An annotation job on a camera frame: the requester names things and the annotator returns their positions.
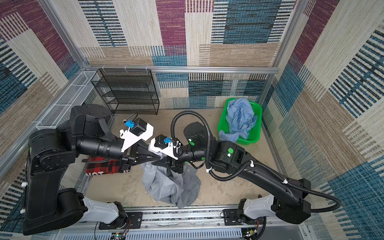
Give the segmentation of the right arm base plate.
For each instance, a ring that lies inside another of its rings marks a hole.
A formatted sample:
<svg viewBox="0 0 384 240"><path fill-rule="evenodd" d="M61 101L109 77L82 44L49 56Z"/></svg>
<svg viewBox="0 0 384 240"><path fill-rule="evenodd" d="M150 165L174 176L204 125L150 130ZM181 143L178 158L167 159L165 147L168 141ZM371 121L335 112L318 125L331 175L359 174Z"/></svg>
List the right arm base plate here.
<svg viewBox="0 0 384 240"><path fill-rule="evenodd" d="M238 214L237 209L224 209L221 213L225 226L257 225L257 220L252 220L243 214Z"/></svg>

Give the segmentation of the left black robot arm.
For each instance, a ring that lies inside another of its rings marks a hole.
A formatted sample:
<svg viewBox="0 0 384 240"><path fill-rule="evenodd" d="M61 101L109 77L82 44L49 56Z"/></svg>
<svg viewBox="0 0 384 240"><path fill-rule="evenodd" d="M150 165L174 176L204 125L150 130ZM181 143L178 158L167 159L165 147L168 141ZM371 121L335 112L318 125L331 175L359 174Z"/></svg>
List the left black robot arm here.
<svg viewBox="0 0 384 240"><path fill-rule="evenodd" d="M117 160L124 170L158 158L146 145L154 132L152 125L137 119L115 136L108 127L111 115L101 105L75 106L62 125L30 135L27 181L23 183L25 236L63 229L77 222L99 222L113 229L128 225L121 203L93 201L73 188L60 189L67 168L80 155Z"/></svg>

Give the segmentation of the grey long sleeve shirt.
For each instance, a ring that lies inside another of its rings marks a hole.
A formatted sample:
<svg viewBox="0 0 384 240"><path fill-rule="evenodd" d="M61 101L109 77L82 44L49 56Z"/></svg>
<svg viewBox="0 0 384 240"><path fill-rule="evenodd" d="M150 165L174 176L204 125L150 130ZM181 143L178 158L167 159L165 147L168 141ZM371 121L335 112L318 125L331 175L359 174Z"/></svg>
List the grey long sleeve shirt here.
<svg viewBox="0 0 384 240"><path fill-rule="evenodd" d="M201 181L197 176L198 170L192 166L184 165L182 174L151 162L141 164L141 169L144 170L142 183L146 193L151 194L155 201L184 208L198 198Z"/></svg>

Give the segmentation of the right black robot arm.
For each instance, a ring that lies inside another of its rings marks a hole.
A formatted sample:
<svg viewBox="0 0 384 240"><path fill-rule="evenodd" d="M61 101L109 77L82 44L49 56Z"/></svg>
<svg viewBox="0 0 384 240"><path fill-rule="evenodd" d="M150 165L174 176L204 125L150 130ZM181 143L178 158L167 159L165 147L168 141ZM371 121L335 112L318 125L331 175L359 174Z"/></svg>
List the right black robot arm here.
<svg viewBox="0 0 384 240"><path fill-rule="evenodd" d="M206 124L189 124L184 136L189 144L178 144L176 147L173 146L177 142L175 137L160 135L153 139L153 147L162 151L170 150L165 158L153 164L182 174L185 172L185 163L193 167L195 162L202 161L209 164L209 173L217 171L226 174L225 177L217 177L217 180L227 182L239 177L266 190L269 193L266 197L240 200L237 210L239 222L250 224L258 218L276 216L282 221L298 225L311 216L311 205L305 201L311 189L308 180L288 178L259 162L244 148L232 142L216 141Z"/></svg>

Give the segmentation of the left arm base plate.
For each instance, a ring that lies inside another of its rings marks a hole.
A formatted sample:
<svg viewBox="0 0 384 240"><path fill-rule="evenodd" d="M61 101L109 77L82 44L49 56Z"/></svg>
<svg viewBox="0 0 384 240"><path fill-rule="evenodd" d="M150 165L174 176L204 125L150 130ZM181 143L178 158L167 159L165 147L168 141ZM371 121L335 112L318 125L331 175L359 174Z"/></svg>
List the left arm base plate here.
<svg viewBox="0 0 384 240"><path fill-rule="evenodd" d="M99 230L128 230L139 229L142 224L143 212L125 213L123 217L118 217L110 224L99 223Z"/></svg>

